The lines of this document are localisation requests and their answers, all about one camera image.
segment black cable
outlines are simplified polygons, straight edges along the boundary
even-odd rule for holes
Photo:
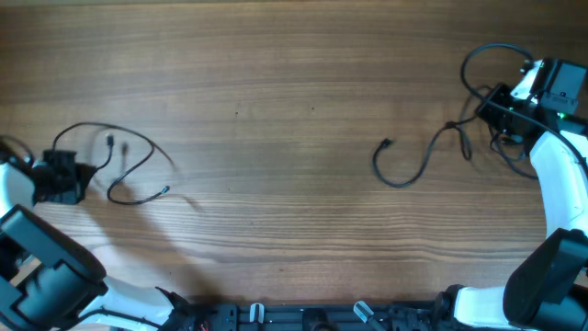
[[[93,121],[75,123],[74,125],[72,125],[72,126],[66,128],[65,130],[61,131],[57,136],[55,136],[55,139],[53,139],[52,150],[55,151],[55,147],[57,146],[57,141],[66,132],[70,131],[71,129],[77,128],[79,126],[83,126],[83,125],[98,126],[98,127],[104,127],[104,128],[108,128],[108,129],[114,129],[114,130],[121,130],[121,131],[124,131],[124,132],[127,132],[127,133],[131,133],[131,134],[134,134],[134,135],[136,135],[136,136],[138,136],[140,138],[143,138],[143,140],[145,140],[151,146],[151,151],[145,157],[143,157],[143,159],[141,161],[139,161],[139,163],[137,163],[136,165],[132,166],[129,170],[125,171],[124,174],[122,174],[120,177],[118,177],[117,179],[115,179],[115,181],[113,181],[112,184],[110,184],[110,186],[108,187],[108,190],[107,190],[107,198],[108,198],[108,200],[110,200],[111,202],[120,204],[120,205],[134,206],[134,205],[140,205],[140,204],[143,204],[145,202],[149,202],[151,200],[154,200],[157,197],[161,196],[162,194],[165,194],[169,190],[169,186],[165,186],[160,192],[153,194],[151,197],[149,197],[147,199],[143,199],[143,200],[137,200],[137,201],[121,201],[121,200],[113,199],[111,197],[112,189],[116,185],[118,185],[132,171],[134,171],[139,166],[141,166],[142,164],[144,164],[145,162],[147,162],[147,160],[149,160],[149,158],[155,152],[155,148],[157,148],[160,152],[162,152],[165,155],[165,157],[167,157],[168,159],[169,159],[169,157],[167,156],[167,154],[156,143],[154,143],[151,139],[147,138],[146,136],[144,136],[141,133],[138,133],[138,132],[136,132],[134,130],[131,130],[131,129],[127,129],[125,127],[121,127],[119,125],[102,123],[102,122],[93,122]],[[103,166],[106,166],[108,164],[108,162],[110,162],[110,157],[111,157],[110,152],[108,153],[108,160],[107,160],[107,162]]]
[[[108,146],[108,158],[107,158],[107,161],[104,164],[102,164],[101,166],[98,166],[96,168],[96,171],[101,170],[101,169],[104,169],[110,163],[110,159],[112,159],[112,149],[114,147],[114,137],[111,134],[109,134],[107,136],[107,146]]]
[[[473,50],[472,52],[470,52],[468,54],[468,56],[466,56],[466,58],[464,59],[463,63],[461,64],[461,70],[459,73],[459,77],[461,79],[461,83],[469,90],[469,92],[474,96],[477,97],[478,99],[480,99],[482,102],[485,102],[488,106],[494,107],[496,109],[499,109],[500,111],[516,116],[522,120],[525,120],[529,123],[535,124],[537,125],[539,128],[553,134],[554,136],[556,136],[558,139],[560,139],[560,141],[566,145],[566,147],[568,147],[571,152],[573,153],[573,155],[576,157],[576,159],[578,160],[578,162],[580,163],[580,167],[582,168],[582,171],[584,172],[584,174],[588,177],[588,165],[586,164],[586,159],[582,157],[582,155],[580,154],[580,152],[578,152],[578,150],[576,149],[576,147],[574,147],[573,144],[570,143],[570,141],[568,141],[564,136],[562,136],[559,132],[551,129],[550,127],[548,127],[547,125],[529,118],[527,115],[524,114],[520,114],[517,113],[515,111],[512,111],[506,107],[503,107],[493,101],[491,101],[489,98],[484,97],[483,95],[481,95],[478,91],[476,91],[473,87],[471,87],[471,85],[468,83],[468,81],[466,80],[466,67],[468,66],[468,62],[469,60],[471,60],[474,56],[478,55],[479,53],[483,52],[483,51],[487,51],[489,49],[494,49],[494,48],[504,48],[507,50],[512,50],[512,51],[516,51],[522,55],[524,55],[531,63],[534,61],[533,56],[531,55],[531,53],[523,48],[520,48],[518,46],[515,45],[511,45],[511,44],[504,44],[504,43],[495,43],[495,44],[487,44],[487,45],[482,45],[479,48]]]
[[[502,158],[505,158],[505,157],[508,158],[511,162],[520,162],[520,161],[525,160],[525,158],[526,158],[525,148],[523,148],[521,150],[521,153],[516,158],[513,158],[511,156],[508,156],[508,155],[506,155],[506,153],[504,152],[504,150],[502,148],[503,144],[504,145],[506,145],[506,144],[504,143],[504,141],[501,142],[500,140],[498,140],[498,137],[497,138],[494,138],[494,135],[497,134],[498,132],[494,132],[494,129],[492,128],[491,125],[488,125],[488,133],[490,134],[490,149],[493,152],[497,153]]]
[[[439,129],[439,131],[437,131],[435,133],[435,135],[433,136],[433,139],[431,139],[431,142],[429,143],[428,147],[426,148],[426,153],[424,154],[423,162],[421,163],[421,167],[417,171],[416,175],[414,175],[411,179],[405,181],[404,183],[391,182],[388,179],[386,179],[379,172],[379,168],[378,168],[379,153],[383,149],[388,148],[391,144],[394,143],[394,141],[391,141],[388,138],[384,139],[379,144],[378,148],[376,149],[376,151],[374,152],[374,154],[372,155],[372,158],[371,158],[371,164],[374,169],[374,173],[376,174],[376,177],[379,180],[381,180],[384,184],[391,186],[393,188],[407,188],[410,185],[414,184],[414,182],[416,182],[416,180],[423,175],[424,169],[426,168],[426,165],[429,163],[429,158],[431,157],[431,153],[433,152],[433,146],[435,145],[435,142],[436,142],[437,138],[439,138],[439,135],[441,134],[441,132],[443,132],[445,130],[453,129],[459,133],[459,143],[460,143],[460,148],[461,148],[461,154],[463,155],[463,158],[466,161],[471,160],[471,143],[469,141],[468,135],[461,129],[461,125],[468,123],[468,122],[471,122],[475,119],[476,119],[476,117],[469,118],[466,120],[461,120],[458,122],[449,121],[445,124],[445,126],[443,128]]]
[[[141,323],[144,325],[155,327],[156,329],[160,329],[162,327],[161,325],[158,325],[154,322],[148,321],[145,318],[139,318],[139,317],[135,317],[135,316],[127,315],[127,314],[113,312],[113,311],[109,311],[107,309],[96,309],[90,313],[87,313],[87,314],[84,314],[84,315],[78,317],[75,321],[71,322],[68,326],[62,327],[62,328],[58,329],[57,331],[68,331],[68,330],[72,329],[73,327],[75,327],[76,325],[79,325],[80,323],[82,323],[85,319],[87,319],[91,316],[94,316],[95,314],[102,314],[104,316],[110,315],[110,316],[115,316],[115,317],[119,317],[119,318],[124,318],[124,319],[130,320],[132,322],[137,322],[137,323]]]
[[[20,148],[22,148],[28,154],[27,166],[33,167],[33,165],[35,164],[35,155],[33,154],[33,151],[23,141],[21,141],[17,137],[8,134],[0,134],[0,139],[16,143],[18,146],[20,146]]]
[[[527,177],[527,178],[530,178],[530,179],[538,180],[539,177],[530,175],[530,174],[526,173],[525,171],[519,169],[515,164],[513,164],[513,159],[510,158],[510,157],[508,157],[504,153],[502,147],[500,146],[500,142],[497,141],[501,134],[502,134],[501,132],[496,132],[494,134],[494,136],[490,140],[490,146],[491,146],[491,148],[492,148],[492,145],[493,144],[496,144],[496,148],[497,148],[496,152],[503,158],[503,160],[506,162],[506,164],[508,165],[508,167],[511,168],[511,170],[513,170],[517,174],[521,175],[522,177]]]

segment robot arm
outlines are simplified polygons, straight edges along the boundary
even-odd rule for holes
[[[8,162],[0,165],[0,182],[4,184],[0,194],[0,320],[4,324],[17,330],[41,330],[68,328],[81,320],[140,331],[154,331],[165,324],[175,308],[169,293],[107,277],[90,252],[29,211],[34,183]],[[41,265],[13,286],[9,281],[24,251]]]
[[[503,93],[496,101],[510,109],[518,105],[518,111],[558,131],[585,160],[587,126],[573,116],[585,75],[586,69],[573,63],[537,61],[510,91],[510,97]],[[583,307],[588,297],[585,289],[574,285],[588,262],[588,181],[581,160],[547,131],[537,139],[537,133],[526,123],[491,108],[480,112],[494,129],[524,140],[530,149],[530,161],[541,185],[547,240],[513,273],[505,287],[461,289],[454,317],[472,327],[584,329],[588,315]]]

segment white plastic casing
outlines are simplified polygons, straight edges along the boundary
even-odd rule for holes
[[[97,309],[106,309],[137,318],[145,318],[157,325],[163,325],[174,309],[165,295],[157,289],[140,288],[110,277],[106,277],[104,282],[108,286],[107,293],[96,297],[79,314],[80,316]],[[102,314],[92,315],[82,322],[82,324],[92,323],[121,327],[133,331],[157,330],[150,325]]]
[[[585,137],[562,131],[582,157],[588,154]],[[531,150],[531,164],[537,171],[549,237],[558,228],[582,230],[588,235],[588,193],[586,175],[578,160],[560,139],[545,132]]]
[[[487,289],[463,288],[459,290],[453,316],[462,324],[473,327],[491,327],[518,330],[510,326],[503,313],[504,286]]]
[[[10,164],[0,165],[0,217],[19,204],[33,209],[35,185],[25,174]]]
[[[531,68],[526,74],[525,77],[521,80],[521,82],[513,88],[511,91],[511,97],[516,99],[525,100],[531,95],[531,88],[533,87],[533,83],[535,83],[535,78],[537,77],[537,73],[541,68],[541,64],[543,60],[537,60],[533,62],[533,68]],[[536,104],[537,98],[533,97],[531,102]]]

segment table surface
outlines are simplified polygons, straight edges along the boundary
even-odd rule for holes
[[[444,133],[423,177],[400,181],[458,117],[464,56],[512,42],[586,63],[581,1],[252,2],[0,9],[0,130],[37,155],[59,147],[110,164],[77,206],[36,213],[86,246],[109,275],[186,296],[238,302],[430,299],[446,286],[497,286],[545,237],[539,184],[466,131],[472,162]],[[474,85],[520,79],[521,57],[482,55]]]

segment wood grain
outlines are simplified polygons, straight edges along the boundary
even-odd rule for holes
[[[537,182],[515,176],[470,125],[424,177],[420,165],[466,91],[463,57],[490,41],[586,63],[588,5],[577,1],[280,2],[0,9],[0,130],[40,153],[69,124],[125,125],[111,165],[78,206],[36,212],[98,256],[110,275],[185,295],[272,302],[426,299],[454,283],[503,284],[545,235]],[[520,58],[485,54],[474,84],[519,79]],[[104,131],[60,146],[99,164]],[[120,146],[129,146],[123,156]]]

